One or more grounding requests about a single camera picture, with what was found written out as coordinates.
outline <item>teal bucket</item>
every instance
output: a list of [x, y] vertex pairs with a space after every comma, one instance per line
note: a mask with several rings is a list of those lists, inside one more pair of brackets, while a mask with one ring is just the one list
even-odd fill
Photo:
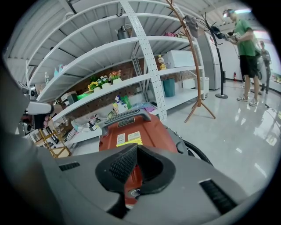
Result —
[[164, 80], [163, 86], [166, 97], [175, 96], [175, 78]]

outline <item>white flower pot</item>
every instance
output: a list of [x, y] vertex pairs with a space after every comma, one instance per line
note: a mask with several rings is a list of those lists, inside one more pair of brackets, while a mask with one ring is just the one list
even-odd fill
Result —
[[122, 81], [121, 78], [117, 78], [117, 79], [113, 80], [113, 84], [120, 83], [121, 81]]
[[104, 83], [101, 87], [102, 88], [107, 88], [107, 87], [109, 87], [110, 85], [109, 85], [109, 83]]
[[99, 91], [101, 88], [100, 87], [96, 87], [95, 89], [94, 89], [94, 92], [97, 92], [97, 91]]

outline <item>gray cap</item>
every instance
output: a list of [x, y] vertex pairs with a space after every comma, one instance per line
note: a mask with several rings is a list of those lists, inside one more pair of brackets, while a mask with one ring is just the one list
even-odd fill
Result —
[[185, 19], [186, 25], [189, 27], [189, 30], [190, 30], [192, 36], [195, 37], [195, 38], [198, 38], [199, 27], [198, 27], [196, 18], [193, 17], [193, 16], [186, 15], [184, 17], [184, 19]]

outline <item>coat rack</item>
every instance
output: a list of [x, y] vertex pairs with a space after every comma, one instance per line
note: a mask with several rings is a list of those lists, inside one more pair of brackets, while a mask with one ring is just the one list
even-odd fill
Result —
[[211, 35], [212, 35], [212, 38], [215, 42], [215, 47], [216, 47], [216, 51], [218, 53], [218, 57], [219, 57], [219, 62], [220, 62], [220, 77], [221, 77], [221, 88], [220, 88], [220, 94], [216, 94], [215, 96], [218, 97], [218, 98], [228, 98], [228, 96], [226, 94], [223, 93], [223, 80], [224, 80], [224, 75], [223, 75], [223, 64], [221, 62], [221, 57], [220, 57], [220, 51], [219, 51], [219, 47], [218, 45], [221, 45], [222, 43], [218, 44], [217, 41], [216, 41], [216, 37], [214, 35], [214, 32], [213, 30], [211, 29], [211, 27], [216, 23], [214, 22], [211, 26], [209, 25], [209, 23], [207, 22], [207, 18], [206, 18], [206, 12], [205, 12], [205, 17], [202, 15], [203, 19], [200, 19], [200, 18], [197, 18], [199, 20], [202, 20], [200, 21], [205, 27], [204, 31], [210, 31]]
[[197, 61], [197, 57], [196, 57], [196, 53], [194, 50], [194, 46], [193, 46], [193, 42], [191, 39], [191, 36], [189, 34], [189, 31], [187, 30], [187, 27], [185, 25], [185, 23], [183, 22], [183, 20], [180, 18], [179, 14], [177, 13], [177, 11], [175, 10], [175, 8], [173, 7], [173, 0], [171, 0], [171, 2], [169, 2], [169, 0], [166, 0], [167, 3], [170, 5], [170, 9], [176, 14], [177, 18], [179, 19], [183, 29], [184, 29], [184, 34], [182, 34], [183, 36], [186, 36], [188, 38], [188, 41], [190, 43], [190, 47], [191, 47], [191, 52], [193, 55], [193, 59], [194, 59], [194, 63], [195, 63], [195, 68], [196, 68], [196, 76], [197, 76], [197, 87], [198, 87], [198, 98], [196, 103], [192, 106], [192, 111], [191, 113], [188, 115], [188, 117], [186, 118], [186, 120], [184, 121], [185, 123], [189, 120], [189, 118], [191, 117], [191, 115], [194, 113], [194, 111], [196, 110], [197, 107], [201, 107], [204, 106], [206, 108], [206, 110], [208, 110], [208, 112], [213, 116], [213, 118], [215, 119], [215, 115], [211, 112], [210, 109], [208, 109], [208, 107], [202, 102], [201, 99], [201, 85], [200, 85], [200, 73], [199, 73], [199, 66], [198, 66], [198, 61]]

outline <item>glossy floor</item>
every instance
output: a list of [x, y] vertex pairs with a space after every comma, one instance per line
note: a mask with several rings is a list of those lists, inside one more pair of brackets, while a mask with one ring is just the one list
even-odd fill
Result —
[[[224, 89], [228, 99], [215, 97], [220, 93], [217, 90], [210, 91], [204, 101], [215, 114], [215, 120], [201, 107], [184, 123], [193, 100], [170, 109], [166, 125], [200, 148], [216, 169], [251, 195], [267, 184], [280, 158], [281, 97], [272, 91], [263, 93], [257, 107], [251, 107], [236, 100], [244, 91], [241, 83], [228, 81]], [[73, 155], [97, 149], [98, 138], [95, 138], [77, 145]]]

